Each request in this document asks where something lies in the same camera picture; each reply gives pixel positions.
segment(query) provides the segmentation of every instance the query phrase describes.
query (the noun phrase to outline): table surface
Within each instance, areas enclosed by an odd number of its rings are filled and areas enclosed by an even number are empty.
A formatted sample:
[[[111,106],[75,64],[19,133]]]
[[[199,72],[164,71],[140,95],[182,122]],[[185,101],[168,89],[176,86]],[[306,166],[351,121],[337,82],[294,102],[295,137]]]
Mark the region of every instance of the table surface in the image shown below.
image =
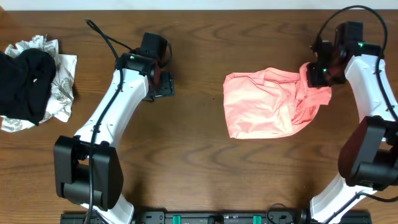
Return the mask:
[[[272,203],[302,208],[337,174],[339,150],[358,125],[349,84],[334,86],[328,106],[301,132],[280,139],[230,139],[223,82],[231,72],[267,67],[297,72],[314,60],[308,46],[333,11],[63,11],[0,13],[0,49],[34,35],[58,39],[60,53],[78,56],[75,100],[67,123],[55,118],[32,129],[0,134],[0,222],[59,223],[83,211],[57,197],[53,145],[73,136],[109,87],[114,58],[84,22],[138,47],[144,32],[173,46],[176,95],[141,103],[123,134],[123,193],[137,206],[167,210],[266,210]],[[398,13],[381,11],[389,28],[387,74],[398,95]],[[382,29],[365,11],[330,22],[324,38],[348,20],[363,21],[364,38],[381,44]],[[119,54],[126,49],[117,46]],[[377,195],[393,197],[390,187]],[[396,223],[397,205],[364,199],[357,206],[374,223]]]

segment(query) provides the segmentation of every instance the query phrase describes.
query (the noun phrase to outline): patterned cloth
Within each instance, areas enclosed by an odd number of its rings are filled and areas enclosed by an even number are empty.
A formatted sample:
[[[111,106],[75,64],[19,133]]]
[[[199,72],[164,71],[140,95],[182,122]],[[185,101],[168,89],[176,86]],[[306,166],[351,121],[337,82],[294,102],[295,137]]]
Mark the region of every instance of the patterned cloth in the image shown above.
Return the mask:
[[[37,48],[49,53],[55,60],[57,72],[51,83],[51,96],[43,120],[40,123],[56,117],[60,121],[67,122],[72,113],[73,92],[72,86],[75,80],[75,70],[77,63],[76,55],[58,54],[58,40],[47,41],[47,37],[37,35],[31,41],[22,41],[13,45],[9,45],[5,54],[16,58],[21,52],[31,48]],[[4,117],[1,129],[7,132],[16,132],[35,126],[33,123]]]

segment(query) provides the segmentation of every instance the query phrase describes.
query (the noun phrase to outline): pink cloth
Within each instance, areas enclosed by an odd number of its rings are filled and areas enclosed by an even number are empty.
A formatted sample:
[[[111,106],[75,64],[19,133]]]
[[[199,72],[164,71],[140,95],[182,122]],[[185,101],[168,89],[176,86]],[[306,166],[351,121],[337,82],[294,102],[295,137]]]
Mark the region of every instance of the pink cloth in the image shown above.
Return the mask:
[[[327,105],[331,88],[309,88],[307,64],[300,73],[274,68],[232,73],[224,81],[224,112],[229,136],[237,139],[280,138],[306,127]]]

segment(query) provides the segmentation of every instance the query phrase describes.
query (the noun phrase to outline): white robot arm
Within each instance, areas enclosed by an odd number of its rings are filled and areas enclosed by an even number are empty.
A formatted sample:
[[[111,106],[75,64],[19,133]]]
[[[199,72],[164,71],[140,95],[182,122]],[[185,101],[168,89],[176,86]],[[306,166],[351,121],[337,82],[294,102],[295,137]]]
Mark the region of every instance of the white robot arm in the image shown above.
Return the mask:
[[[147,96],[149,84],[148,78],[142,76],[138,71],[123,69],[124,80],[122,91],[118,94],[115,101],[109,108],[99,127],[96,135],[95,144],[106,141],[110,146],[119,148],[119,142],[137,105]],[[104,110],[116,91],[120,81],[119,71],[113,73],[112,84],[106,92],[104,98],[99,103],[97,109],[91,115],[86,124],[76,132],[76,136],[80,136],[81,141],[90,142],[93,134],[93,126],[96,124],[98,117]],[[108,211],[102,211],[98,207],[94,208],[108,223],[131,223],[134,207],[121,194],[116,205]]]
[[[130,224],[134,207],[121,194],[124,178],[117,150],[126,125],[145,97],[154,101],[155,97],[174,95],[170,73],[160,71],[171,59],[171,46],[161,36],[145,33],[141,47],[133,50],[103,34],[92,21],[87,24],[111,47],[117,69],[86,124],[73,138],[60,136],[55,143],[56,191],[59,197],[89,209],[85,223],[90,223],[94,210],[107,223]],[[110,40],[130,52],[118,57]],[[167,46],[170,56],[163,63]],[[89,165],[78,162],[87,157]]]
[[[352,56],[346,66],[345,77],[349,81],[354,92],[360,121],[362,121],[365,116],[380,116],[384,120],[395,121],[390,111],[388,111],[380,88],[377,85],[376,76],[374,74],[376,60],[377,57],[373,55]],[[391,87],[386,77],[384,60],[380,61],[379,68],[381,70],[380,76],[382,84],[389,97],[389,101],[393,106],[396,106],[396,99],[392,94]],[[312,198],[310,202],[311,217],[320,223],[327,222],[335,212],[348,203],[358,192],[374,194],[377,190],[374,190],[372,187],[361,185],[350,187],[347,185],[345,178],[337,174],[321,194]],[[330,220],[330,223],[339,223],[342,216],[363,198],[365,198],[365,196],[360,196],[359,199],[350,203],[344,211]]]
[[[321,40],[320,33],[327,22],[353,7],[369,10],[380,19],[385,35],[383,47],[363,42],[363,27],[358,22],[340,24],[334,46]],[[396,154],[379,151],[381,141],[395,145],[398,130],[397,101],[386,77],[386,64],[381,59],[386,47],[386,25],[376,11],[364,6],[347,7],[331,18],[312,46],[318,62],[308,66],[308,80],[314,86],[331,86],[348,80],[360,124],[340,152],[339,174],[321,194],[311,199],[310,218],[319,223],[339,223],[365,195],[370,197],[378,190],[398,184]]]

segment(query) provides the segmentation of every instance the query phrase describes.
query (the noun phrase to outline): black joint housing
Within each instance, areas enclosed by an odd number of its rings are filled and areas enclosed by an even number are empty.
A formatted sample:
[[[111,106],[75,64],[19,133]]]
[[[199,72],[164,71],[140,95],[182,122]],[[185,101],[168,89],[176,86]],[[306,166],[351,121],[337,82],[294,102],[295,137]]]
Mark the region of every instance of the black joint housing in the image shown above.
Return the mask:
[[[338,170],[349,186],[384,190],[398,185],[398,123],[366,116],[340,151]],[[387,138],[390,150],[380,149]]]
[[[115,206],[122,192],[123,173],[114,147],[106,141],[95,144],[94,154],[94,205],[107,211]],[[90,144],[78,136],[60,136],[54,145],[55,189],[57,195],[72,203],[90,202],[89,166],[85,160]]]
[[[164,58],[167,48],[167,40],[157,34],[146,32],[137,49],[137,54],[161,61]]]
[[[344,84],[345,68],[353,56],[379,56],[381,52],[380,46],[363,41],[361,22],[344,22],[338,25],[334,44],[317,36],[311,50],[316,53],[317,61],[307,67],[309,87]]]

